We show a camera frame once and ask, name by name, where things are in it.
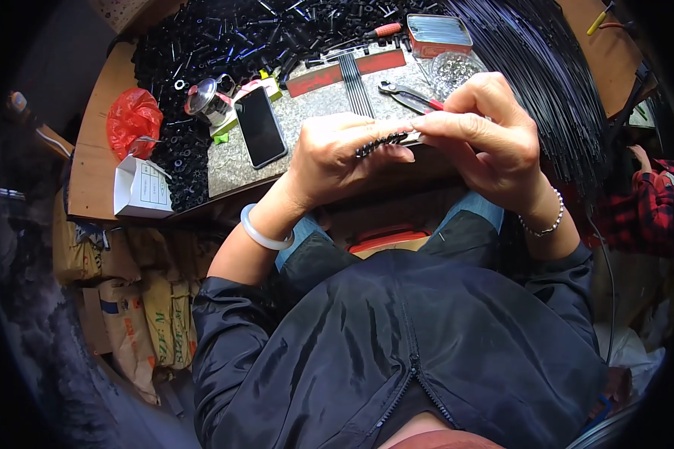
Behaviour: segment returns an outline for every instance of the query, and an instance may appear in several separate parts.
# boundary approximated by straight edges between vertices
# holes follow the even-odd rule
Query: gray countertop
[[[388,45],[381,48],[377,44],[370,45],[370,53],[393,49]],[[427,80],[424,79],[420,68],[410,55],[405,55],[407,64],[376,73],[363,75],[362,80],[371,99],[376,119],[412,118],[417,114],[397,103],[390,95],[380,94],[377,86],[380,81],[388,80],[393,83],[410,86],[418,92],[432,96]],[[292,77],[306,73],[304,64],[295,69]],[[277,120],[282,128],[285,141],[288,144],[289,154],[260,169],[252,168],[247,154],[247,147],[239,126],[229,131],[229,141],[223,144],[212,144],[207,151],[207,182],[210,198],[226,196],[246,187],[259,185],[278,177],[284,173],[292,158],[292,150],[300,135],[302,122],[308,117],[325,116],[338,112],[350,112],[350,104],[344,83],[336,83],[307,92],[295,98],[289,92],[283,91],[282,98],[272,102]]]

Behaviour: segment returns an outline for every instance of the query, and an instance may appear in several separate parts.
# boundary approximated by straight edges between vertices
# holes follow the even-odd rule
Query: red plastic bag
[[[130,88],[120,94],[110,107],[107,124],[110,148],[122,160],[127,157],[131,145],[138,137],[160,137],[162,112],[150,92],[141,88]],[[135,144],[132,155],[147,159],[152,154],[155,142],[138,141]]]

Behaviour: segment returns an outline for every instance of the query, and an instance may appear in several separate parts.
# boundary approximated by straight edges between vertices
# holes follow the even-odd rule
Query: zipper
[[[410,349],[410,373],[407,375],[407,380],[404,381],[404,384],[402,385],[402,388],[400,388],[400,391],[397,393],[397,396],[394,401],[392,401],[391,405],[389,408],[386,410],[386,412],[383,414],[383,416],[377,421],[377,424],[375,424],[367,433],[367,437],[371,436],[375,430],[380,428],[385,424],[385,421],[389,416],[392,414],[392,412],[395,411],[395,408],[397,408],[397,404],[399,401],[402,399],[402,396],[404,396],[404,392],[407,390],[407,387],[410,385],[410,382],[412,381],[413,377],[417,377],[417,381],[420,383],[422,386],[422,389],[427,393],[427,396],[434,402],[434,404],[437,406],[440,412],[442,412],[442,415],[444,415],[444,418],[447,418],[447,420],[452,424],[452,426],[456,429],[457,426],[452,419],[451,415],[447,411],[447,408],[445,408],[439,400],[437,400],[437,397],[432,393],[432,390],[428,387],[427,382],[422,378],[420,375],[420,356],[419,356],[419,350],[417,349],[417,342],[414,341],[413,338],[413,332],[412,332],[412,322],[409,319],[409,316],[407,315],[407,310],[404,308],[404,301],[401,300],[400,298],[400,304],[402,308],[402,314],[404,318],[404,326],[407,329],[407,345],[409,346]]]
[[[385,424],[385,421],[389,416],[392,414],[392,412],[395,411],[395,408],[397,408],[397,404],[399,401],[402,399],[402,396],[404,396],[404,392],[407,390],[407,387],[410,385],[410,382],[412,382],[412,378],[417,374],[418,372],[418,365],[415,364],[416,361],[419,361],[419,355],[417,354],[410,354],[410,373],[407,375],[407,380],[404,381],[404,384],[402,385],[402,388],[400,388],[400,391],[397,393],[397,396],[394,401],[392,401],[391,405],[389,408],[386,410],[385,414],[379,418],[379,421],[377,421],[377,424],[375,424],[367,433],[367,436],[369,437],[374,433],[375,430],[380,428],[383,424]]]
[[[457,424],[454,422],[454,419],[452,419],[452,415],[449,414],[447,411],[447,408],[445,408],[439,400],[437,400],[437,397],[432,394],[431,389],[427,388],[427,382],[422,378],[422,376],[417,376],[417,381],[420,383],[422,386],[423,390],[427,393],[427,396],[434,402],[434,405],[437,406],[440,412],[442,412],[442,415],[444,415],[444,418],[447,418],[447,420],[452,424],[452,427],[455,429],[457,428]]]

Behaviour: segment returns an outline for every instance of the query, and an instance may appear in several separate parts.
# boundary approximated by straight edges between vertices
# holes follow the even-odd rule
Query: pot lid
[[[213,78],[206,78],[198,85],[193,85],[188,90],[188,100],[185,103],[185,112],[188,115],[194,116],[196,113],[202,111],[213,98],[217,92],[217,81]]]

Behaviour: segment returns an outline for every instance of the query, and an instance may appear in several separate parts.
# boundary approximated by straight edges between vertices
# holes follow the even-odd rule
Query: metal pot
[[[220,83],[214,78],[206,78],[188,90],[185,112],[197,116],[214,127],[219,127],[232,111],[231,99],[218,92]]]

